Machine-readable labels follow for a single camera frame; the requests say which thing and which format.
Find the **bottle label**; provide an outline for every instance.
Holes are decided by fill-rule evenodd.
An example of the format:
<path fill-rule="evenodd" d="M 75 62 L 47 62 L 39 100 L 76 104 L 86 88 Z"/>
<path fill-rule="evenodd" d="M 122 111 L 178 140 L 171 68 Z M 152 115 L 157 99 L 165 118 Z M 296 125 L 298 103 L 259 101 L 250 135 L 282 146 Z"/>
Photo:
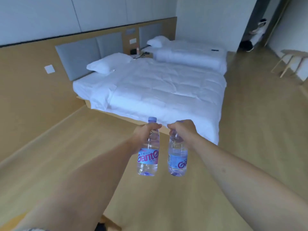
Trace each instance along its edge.
<path fill-rule="evenodd" d="M 187 165 L 187 156 L 176 156 L 170 155 L 168 156 L 168 164 L 171 168 L 185 168 Z"/>
<path fill-rule="evenodd" d="M 156 149 L 141 148 L 138 152 L 138 163 L 158 164 L 158 153 Z"/>

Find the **plastic water bottle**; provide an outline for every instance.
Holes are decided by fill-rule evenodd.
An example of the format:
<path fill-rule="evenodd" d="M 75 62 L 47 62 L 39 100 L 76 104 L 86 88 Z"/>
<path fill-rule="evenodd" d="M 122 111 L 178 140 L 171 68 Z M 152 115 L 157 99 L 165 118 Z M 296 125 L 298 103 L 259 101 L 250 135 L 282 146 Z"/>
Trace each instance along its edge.
<path fill-rule="evenodd" d="M 170 136 L 168 153 L 169 173 L 177 177 L 183 176 L 186 173 L 188 150 L 176 130 Z"/>
<path fill-rule="evenodd" d="M 155 117 L 149 117 L 149 123 L 156 122 Z M 137 172 L 144 176 L 154 176 L 157 171 L 159 153 L 159 131 L 152 130 L 148 140 L 138 152 Z"/>

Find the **pillow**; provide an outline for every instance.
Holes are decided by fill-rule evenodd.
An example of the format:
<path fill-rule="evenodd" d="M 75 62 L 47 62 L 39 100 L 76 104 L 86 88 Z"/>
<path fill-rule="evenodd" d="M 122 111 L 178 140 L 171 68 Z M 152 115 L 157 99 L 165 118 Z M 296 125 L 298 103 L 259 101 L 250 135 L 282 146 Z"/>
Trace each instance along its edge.
<path fill-rule="evenodd" d="M 132 60 L 133 58 L 129 55 L 115 53 L 104 57 L 98 61 L 90 63 L 89 65 L 87 65 L 87 69 L 109 75 L 111 72 L 114 72 L 120 66 L 130 63 Z"/>
<path fill-rule="evenodd" d="M 161 48 L 168 42 L 170 42 L 170 40 L 167 37 L 156 36 L 153 39 L 148 40 L 147 44 L 151 45 L 153 48 Z"/>

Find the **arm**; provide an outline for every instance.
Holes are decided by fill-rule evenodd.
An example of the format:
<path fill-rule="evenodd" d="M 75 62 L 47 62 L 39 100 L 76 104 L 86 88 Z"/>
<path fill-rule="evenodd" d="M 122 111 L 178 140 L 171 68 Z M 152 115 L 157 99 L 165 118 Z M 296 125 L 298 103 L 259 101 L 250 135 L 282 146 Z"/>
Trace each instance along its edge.
<path fill-rule="evenodd" d="M 264 171 L 198 135 L 191 120 L 168 125 L 201 157 L 227 199 L 254 230 L 308 230 L 308 205 Z"/>
<path fill-rule="evenodd" d="M 128 140 L 76 169 L 43 203 L 34 208 L 17 230 L 41 228 L 51 231 L 92 231 L 108 206 L 132 154 L 153 129 L 138 126 Z"/>

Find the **headboard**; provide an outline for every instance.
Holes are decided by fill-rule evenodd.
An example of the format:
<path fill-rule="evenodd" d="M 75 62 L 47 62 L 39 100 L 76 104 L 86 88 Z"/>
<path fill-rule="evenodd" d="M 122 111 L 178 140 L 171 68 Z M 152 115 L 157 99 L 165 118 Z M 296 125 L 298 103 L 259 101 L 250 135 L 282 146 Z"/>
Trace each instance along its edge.
<path fill-rule="evenodd" d="M 151 24 L 143 27 L 139 27 L 139 42 L 140 49 L 145 48 L 148 44 L 148 40 L 161 36 L 163 34 L 162 23 Z"/>
<path fill-rule="evenodd" d="M 86 68 L 89 63 L 114 53 L 123 53 L 122 33 L 57 45 L 56 50 L 69 80 L 74 81 L 90 73 Z"/>

